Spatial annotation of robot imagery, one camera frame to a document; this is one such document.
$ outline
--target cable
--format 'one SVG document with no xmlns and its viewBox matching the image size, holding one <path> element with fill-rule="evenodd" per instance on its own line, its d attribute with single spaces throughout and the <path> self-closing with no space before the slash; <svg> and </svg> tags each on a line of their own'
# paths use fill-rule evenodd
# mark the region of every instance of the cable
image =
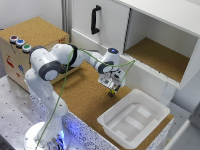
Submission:
<svg viewBox="0 0 200 150">
<path fill-rule="evenodd" d="M 87 51 L 85 51 L 85 50 L 83 50 L 83 49 L 78 49 L 78 50 L 81 50 L 81 51 L 85 52 L 86 54 L 88 54 L 89 56 L 91 56 L 92 58 L 94 58 L 96 61 L 98 61 L 98 62 L 100 62 L 100 63 L 102 63 L 102 64 L 104 64 L 104 65 L 106 65 L 106 66 L 121 67 L 121 66 L 125 66 L 125 65 L 128 65 L 128 64 L 131 64 L 131 63 L 132 63 L 132 64 L 130 65 L 130 67 L 128 68 L 128 70 L 126 71 L 126 73 L 125 73 L 125 75 L 124 75 L 124 77 L 123 77 L 123 79 L 122 79 L 121 82 L 123 82 L 123 80 L 125 79 L 125 76 L 127 75 L 128 71 L 130 70 L 130 68 L 133 66 L 133 64 L 134 64 L 134 62 L 135 62 L 135 60 L 133 60 L 133 61 L 131 61 L 131 62 L 122 64 L 122 65 L 109 65 L 109 64 L 106 64 L 106 63 L 104 63 L 104 62 L 101 62 L 100 60 L 98 60 L 97 58 L 95 58 L 94 56 L 92 56 L 90 53 L 88 53 Z M 37 143 L 37 146 L 36 146 L 35 150 L 37 150 L 37 148 L 38 148 L 38 146 L 39 146 L 39 143 L 40 143 L 40 141 L 41 141 L 41 139 L 42 139 L 42 137 L 43 137 L 43 135 L 44 135 L 44 132 L 46 131 L 46 128 L 48 127 L 49 123 L 51 122 L 51 120 L 52 120 L 52 118 L 53 118 L 53 116 L 54 116 L 54 114 L 55 114 L 56 108 L 57 108 L 57 106 L 58 106 L 58 103 L 59 103 L 59 101 L 60 101 L 60 98 L 61 98 L 61 96 L 62 96 L 64 87 L 65 87 L 65 84 L 66 84 L 67 72 L 68 72 L 68 69 L 69 69 L 69 62 L 70 62 L 70 59 L 71 59 L 71 56 L 72 56 L 72 53 L 73 53 L 73 52 L 74 52 L 74 49 L 70 52 L 70 55 L 69 55 L 69 58 L 68 58 L 68 63 L 67 63 L 67 68 L 66 68 L 66 73 L 65 73 L 65 79 L 64 79 L 64 82 L 63 82 L 62 89 L 61 89 L 61 92 L 60 92 L 60 94 L 59 94 L 58 100 L 57 100 L 57 102 L 56 102 L 56 106 L 55 106 L 55 108 L 54 108 L 54 110 L 53 110 L 53 113 L 52 113 L 52 115 L 51 115 L 51 117 L 50 117 L 50 119 L 49 119 L 47 125 L 46 125 L 45 128 L 44 128 L 44 131 L 42 132 L 42 135 L 40 136 L 40 139 L 38 140 L 38 143 Z"/>
</svg>

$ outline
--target cork surface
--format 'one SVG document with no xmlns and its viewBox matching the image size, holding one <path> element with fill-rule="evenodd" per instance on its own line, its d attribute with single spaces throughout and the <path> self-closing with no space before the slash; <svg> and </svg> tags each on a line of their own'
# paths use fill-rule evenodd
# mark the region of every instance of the cork surface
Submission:
<svg viewBox="0 0 200 150">
<path fill-rule="evenodd" d="M 188 57 L 148 38 L 143 39 L 125 53 L 178 82 L 181 82 L 190 60 Z"/>
<path fill-rule="evenodd" d="M 102 126 L 97 122 L 97 118 L 131 92 L 131 89 L 123 87 L 111 98 L 108 96 L 108 89 L 98 83 L 98 78 L 99 75 L 94 68 L 83 62 L 80 69 L 68 76 L 62 98 L 72 113 L 120 150 L 123 150 L 120 145 L 105 134 Z M 63 80 L 53 85 L 57 93 L 60 93 L 62 84 Z M 173 116 L 168 115 L 136 150 L 146 149 L 172 119 Z"/>
<path fill-rule="evenodd" d="M 10 36 L 17 35 L 32 47 L 46 46 L 68 34 L 40 17 L 27 20 L 0 31 L 0 36 L 10 42 Z"/>
</svg>

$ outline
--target white container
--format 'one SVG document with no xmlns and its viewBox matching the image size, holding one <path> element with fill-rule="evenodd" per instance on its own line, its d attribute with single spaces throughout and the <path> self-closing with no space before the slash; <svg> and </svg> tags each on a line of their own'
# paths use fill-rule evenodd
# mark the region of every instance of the white container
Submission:
<svg viewBox="0 0 200 150">
<path fill-rule="evenodd" d="M 134 89 L 97 121 L 105 133 L 126 149 L 135 149 L 170 113 L 170 109 Z"/>
</svg>

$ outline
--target cabinet handle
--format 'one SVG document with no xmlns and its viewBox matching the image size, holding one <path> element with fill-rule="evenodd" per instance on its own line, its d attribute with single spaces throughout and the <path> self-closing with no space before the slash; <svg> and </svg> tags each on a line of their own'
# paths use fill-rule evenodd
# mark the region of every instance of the cabinet handle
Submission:
<svg viewBox="0 0 200 150">
<path fill-rule="evenodd" d="M 91 21 L 91 31 L 92 34 L 98 33 L 100 30 L 96 28 L 96 12 L 101 10 L 101 7 L 96 5 L 96 8 L 92 10 L 92 21 Z"/>
</svg>

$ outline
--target brown box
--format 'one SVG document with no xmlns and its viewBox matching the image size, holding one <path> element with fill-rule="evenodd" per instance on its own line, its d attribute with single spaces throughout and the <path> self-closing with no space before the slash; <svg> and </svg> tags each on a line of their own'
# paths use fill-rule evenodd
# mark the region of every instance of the brown box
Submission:
<svg viewBox="0 0 200 150">
<path fill-rule="evenodd" d="M 24 82 L 26 71 L 30 68 L 29 54 L 10 44 L 10 36 L 17 35 L 19 39 L 25 40 L 26 44 L 32 47 L 37 45 L 45 46 L 50 50 L 57 43 L 69 43 L 69 35 L 46 22 L 40 17 L 30 19 L 0 31 L 0 50 L 4 62 L 6 73 L 25 90 L 28 87 Z M 52 84 L 62 79 L 64 75 L 59 75 Z"/>
</svg>

